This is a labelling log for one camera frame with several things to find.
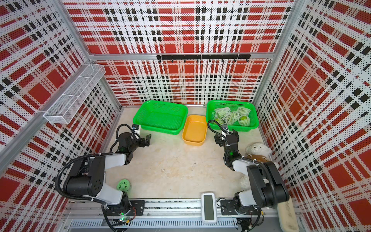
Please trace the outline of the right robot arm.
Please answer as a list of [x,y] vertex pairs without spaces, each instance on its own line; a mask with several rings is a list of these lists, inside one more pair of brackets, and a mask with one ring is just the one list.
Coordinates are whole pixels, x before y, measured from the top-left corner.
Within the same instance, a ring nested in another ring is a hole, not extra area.
[[247,176],[250,183],[250,189],[236,193],[233,198],[238,213],[241,214],[251,207],[277,208],[280,203],[289,201],[289,192],[272,161],[260,162],[243,157],[238,150],[238,132],[230,132],[227,125],[210,120],[207,127],[215,133],[215,143],[224,149],[224,164]]

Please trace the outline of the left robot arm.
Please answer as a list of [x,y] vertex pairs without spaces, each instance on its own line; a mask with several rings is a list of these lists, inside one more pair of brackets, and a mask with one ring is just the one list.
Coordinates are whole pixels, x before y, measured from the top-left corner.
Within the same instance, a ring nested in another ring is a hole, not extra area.
[[150,146],[151,134],[141,137],[140,126],[121,124],[108,153],[88,154],[70,160],[58,172],[56,191],[63,197],[92,201],[105,206],[120,205],[124,191],[106,184],[106,171],[130,164],[137,148]]

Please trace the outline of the green basket with apples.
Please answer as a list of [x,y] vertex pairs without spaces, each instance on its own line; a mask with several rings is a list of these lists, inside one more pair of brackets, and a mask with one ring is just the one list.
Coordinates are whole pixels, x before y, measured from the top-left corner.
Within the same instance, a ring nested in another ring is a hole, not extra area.
[[133,118],[133,123],[148,131],[178,135],[183,129],[188,115],[185,105],[146,101]]

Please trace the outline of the empty green basket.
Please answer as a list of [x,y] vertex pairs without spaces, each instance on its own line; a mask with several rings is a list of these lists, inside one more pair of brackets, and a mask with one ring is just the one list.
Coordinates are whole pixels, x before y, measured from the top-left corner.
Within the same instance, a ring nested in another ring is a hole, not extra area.
[[248,132],[259,126],[255,106],[243,101],[209,101],[206,106],[206,120],[226,124],[229,130],[238,132]]

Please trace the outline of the plush toy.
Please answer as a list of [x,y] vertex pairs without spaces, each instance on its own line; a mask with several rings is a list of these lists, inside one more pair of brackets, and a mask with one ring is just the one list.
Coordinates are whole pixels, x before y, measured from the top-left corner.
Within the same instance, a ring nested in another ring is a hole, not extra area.
[[256,160],[261,163],[272,161],[278,167],[278,164],[270,158],[271,154],[272,150],[265,144],[254,143],[245,149],[245,155],[242,160]]

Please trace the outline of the yellow tray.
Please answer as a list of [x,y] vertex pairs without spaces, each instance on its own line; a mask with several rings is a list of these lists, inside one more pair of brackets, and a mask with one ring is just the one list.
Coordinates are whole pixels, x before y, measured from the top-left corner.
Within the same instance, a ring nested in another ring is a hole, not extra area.
[[182,139],[187,145],[200,147],[205,142],[207,130],[206,116],[190,115],[186,119]]

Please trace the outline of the white timer device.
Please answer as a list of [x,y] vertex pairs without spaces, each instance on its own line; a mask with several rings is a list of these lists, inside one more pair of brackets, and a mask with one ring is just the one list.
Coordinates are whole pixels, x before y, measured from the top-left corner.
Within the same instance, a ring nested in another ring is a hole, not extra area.
[[201,196],[202,221],[204,224],[217,223],[217,207],[215,194],[204,192]]

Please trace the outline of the clear wall shelf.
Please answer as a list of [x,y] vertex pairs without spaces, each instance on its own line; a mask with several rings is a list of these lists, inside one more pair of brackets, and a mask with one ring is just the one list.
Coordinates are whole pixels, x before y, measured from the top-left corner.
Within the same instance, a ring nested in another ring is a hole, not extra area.
[[104,74],[105,68],[102,65],[84,65],[43,117],[50,123],[69,124]]

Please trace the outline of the black hook rail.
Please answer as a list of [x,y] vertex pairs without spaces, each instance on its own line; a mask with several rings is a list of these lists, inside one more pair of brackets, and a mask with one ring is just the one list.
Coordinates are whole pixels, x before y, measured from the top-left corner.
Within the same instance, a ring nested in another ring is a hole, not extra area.
[[175,60],[249,60],[251,54],[196,54],[196,55],[156,55],[158,61]]

